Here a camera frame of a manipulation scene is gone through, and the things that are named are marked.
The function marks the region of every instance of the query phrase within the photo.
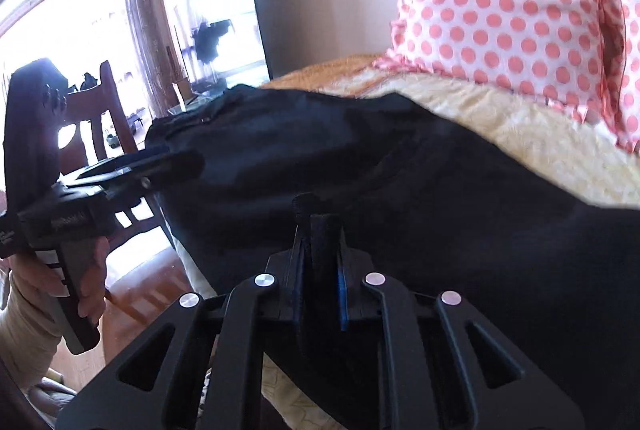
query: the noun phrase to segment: beige sleeve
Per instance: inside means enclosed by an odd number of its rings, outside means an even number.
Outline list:
[[[20,279],[11,273],[9,280],[9,302],[0,311],[0,358],[24,390],[45,375],[61,335],[52,318],[22,296]]]

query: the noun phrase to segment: television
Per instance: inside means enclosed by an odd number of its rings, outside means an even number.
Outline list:
[[[183,65],[198,93],[271,79],[255,0],[180,0],[174,7]]]

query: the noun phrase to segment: gray curtain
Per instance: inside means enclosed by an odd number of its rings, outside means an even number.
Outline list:
[[[172,70],[152,0],[125,0],[129,26],[153,117],[176,104]]]

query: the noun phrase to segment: yellow bedspread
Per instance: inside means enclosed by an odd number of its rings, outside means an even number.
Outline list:
[[[588,124],[491,86],[431,74],[393,75],[368,68],[375,56],[351,56],[299,70],[268,88],[351,97],[399,92],[475,131],[512,158],[582,200],[640,207],[640,162]],[[268,358],[262,391],[293,429],[339,429]]]

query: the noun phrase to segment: bedspread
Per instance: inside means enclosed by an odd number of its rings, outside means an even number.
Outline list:
[[[398,92],[475,131],[533,172],[588,203],[640,207],[638,156],[616,148],[590,125],[488,85],[433,74],[376,70],[370,67],[373,59],[375,56],[351,56],[307,67],[266,87],[356,98]],[[267,357],[262,391],[293,429],[341,428]]]

